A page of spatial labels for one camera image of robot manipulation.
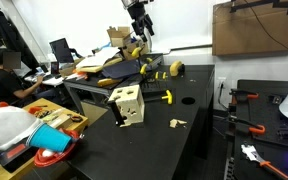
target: person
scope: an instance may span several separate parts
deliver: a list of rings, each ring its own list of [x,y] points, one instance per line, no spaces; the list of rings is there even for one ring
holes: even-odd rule
[[[10,50],[0,50],[0,102],[4,101],[10,105],[22,107],[33,102],[34,99],[45,98],[57,104],[61,103],[59,94],[54,89],[37,93],[43,82],[42,76],[38,76],[35,84],[31,87],[24,89],[16,77],[11,74],[12,69],[3,66],[3,53],[5,52],[10,52]]]

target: computer monitor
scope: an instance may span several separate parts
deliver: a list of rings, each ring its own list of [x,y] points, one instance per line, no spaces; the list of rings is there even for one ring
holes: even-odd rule
[[[74,59],[65,38],[50,42],[50,45],[59,63],[74,63]]]

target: black cord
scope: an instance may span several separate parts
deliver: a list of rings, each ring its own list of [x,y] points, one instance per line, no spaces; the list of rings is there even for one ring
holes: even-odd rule
[[[260,25],[262,26],[262,28],[263,28],[263,30],[265,31],[265,33],[266,33],[272,40],[274,40],[275,42],[277,42],[278,44],[280,44],[281,46],[283,46],[284,48],[286,48],[286,49],[288,50],[288,47],[286,47],[286,46],[285,46],[284,44],[282,44],[281,42],[277,41],[274,37],[272,37],[272,36],[270,35],[269,32],[267,32],[267,30],[265,29],[264,25],[262,24],[262,22],[260,21],[260,19],[259,19],[258,16],[257,16],[257,14],[255,13],[254,9],[253,9],[252,7],[250,7],[250,8],[251,8],[251,10],[253,11],[253,13],[254,13],[257,21],[258,21],[258,22],[260,23]]]
[[[224,82],[221,83],[221,87],[220,87],[220,95],[218,96],[218,103],[226,110],[228,111],[228,108],[224,106],[224,104],[221,103],[221,97],[222,97],[222,91],[223,91],[223,88],[224,88]]]

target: wooden table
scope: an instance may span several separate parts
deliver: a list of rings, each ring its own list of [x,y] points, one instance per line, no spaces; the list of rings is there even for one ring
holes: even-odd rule
[[[63,108],[57,104],[54,104],[46,99],[39,99],[27,106],[25,106],[23,109],[25,110],[29,110],[31,107],[34,106],[44,106],[47,105],[47,107],[43,107],[43,109],[45,110],[56,110],[59,108]],[[68,109],[64,108],[63,111],[64,114],[73,114],[73,115],[79,115],[73,111],[70,111]],[[82,132],[84,130],[84,128],[88,125],[88,119],[84,116],[83,117],[83,121],[81,121],[80,123],[72,123],[67,129],[68,130],[76,130],[78,132]],[[0,180],[4,180],[4,179],[21,179],[21,177],[23,175],[25,175],[27,172],[29,172],[33,167],[34,167],[34,162],[33,162],[33,158],[31,158],[29,161],[27,161],[25,164],[23,164],[20,168],[18,168],[16,171],[14,171],[13,173],[9,173],[8,171],[6,171],[1,165],[0,165]]]

